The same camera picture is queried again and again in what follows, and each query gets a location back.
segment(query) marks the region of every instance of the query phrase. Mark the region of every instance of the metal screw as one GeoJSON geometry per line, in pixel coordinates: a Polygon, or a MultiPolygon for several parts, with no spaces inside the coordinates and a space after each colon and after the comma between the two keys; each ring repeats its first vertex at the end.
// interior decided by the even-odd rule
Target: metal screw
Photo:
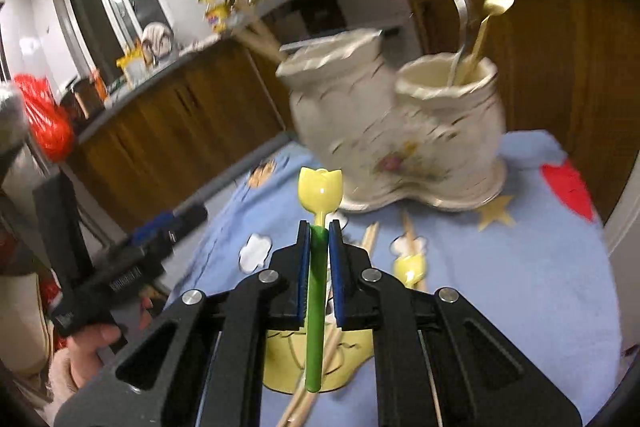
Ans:
{"type": "Polygon", "coordinates": [[[200,290],[189,290],[182,294],[182,302],[187,306],[197,304],[202,301],[202,292],[200,290]]]}
{"type": "Polygon", "coordinates": [[[438,292],[438,297],[445,302],[455,302],[460,297],[460,294],[453,288],[443,288],[438,292]]]}
{"type": "Polygon", "coordinates": [[[367,282],[378,282],[382,279],[382,272],[375,268],[367,268],[362,270],[362,278],[367,282]]]}
{"type": "Polygon", "coordinates": [[[260,275],[258,275],[258,279],[260,282],[268,283],[274,282],[278,279],[279,275],[276,270],[262,270],[260,275]]]}

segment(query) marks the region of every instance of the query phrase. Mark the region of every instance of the yellow flower head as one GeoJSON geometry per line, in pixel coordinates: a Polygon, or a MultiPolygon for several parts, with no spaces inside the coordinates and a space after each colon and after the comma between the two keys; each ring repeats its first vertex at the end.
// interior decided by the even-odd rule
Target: yellow flower head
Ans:
{"type": "Polygon", "coordinates": [[[316,225],[324,227],[324,216],[335,212],[342,201],[342,171],[303,167],[298,178],[298,199],[305,210],[316,216],[316,225]]]}

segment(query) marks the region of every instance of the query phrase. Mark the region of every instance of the silver fork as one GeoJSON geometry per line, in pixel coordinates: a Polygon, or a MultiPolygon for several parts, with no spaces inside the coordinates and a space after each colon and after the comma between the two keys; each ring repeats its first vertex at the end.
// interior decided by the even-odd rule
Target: silver fork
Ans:
{"type": "Polygon", "coordinates": [[[456,73],[458,71],[458,65],[460,64],[460,60],[462,60],[470,48],[471,39],[469,26],[473,19],[472,17],[472,7],[471,0],[453,0],[456,4],[456,9],[458,10],[458,17],[460,18],[460,34],[458,37],[459,47],[458,51],[453,57],[453,61],[451,63],[451,67],[449,69],[449,76],[447,77],[447,87],[453,85],[456,79],[456,73]]]}

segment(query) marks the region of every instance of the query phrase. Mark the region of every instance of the gold fork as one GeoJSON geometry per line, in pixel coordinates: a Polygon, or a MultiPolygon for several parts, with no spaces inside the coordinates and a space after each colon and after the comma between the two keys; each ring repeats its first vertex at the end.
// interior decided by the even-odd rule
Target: gold fork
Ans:
{"type": "Polygon", "coordinates": [[[464,69],[465,72],[464,74],[460,75],[461,80],[459,84],[466,84],[470,80],[469,77],[476,70],[478,62],[480,62],[480,59],[482,58],[482,47],[484,46],[486,29],[489,25],[489,18],[505,13],[509,8],[511,8],[511,6],[513,6],[514,1],[515,0],[484,0],[482,10],[484,10],[486,16],[480,23],[480,29],[478,30],[476,43],[474,44],[473,51],[471,51],[469,58],[466,60],[464,69]]]}

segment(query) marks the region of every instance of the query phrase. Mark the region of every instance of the ceramic vase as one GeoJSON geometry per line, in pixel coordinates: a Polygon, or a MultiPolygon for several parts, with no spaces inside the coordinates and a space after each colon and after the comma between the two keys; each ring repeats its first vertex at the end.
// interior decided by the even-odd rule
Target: ceramic vase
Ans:
{"type": "Polygon", "coordinates": [[[298,135],[327,169],[341,169],[341,208],[367,212],[402,198],[466,210],[494,198],[506,171],[504,133],[487,58],[465,86],[446,86],[451,54],[396,73],[376,30],[354,30],[300,49],[278,68],[292,90],[298,135]]]}

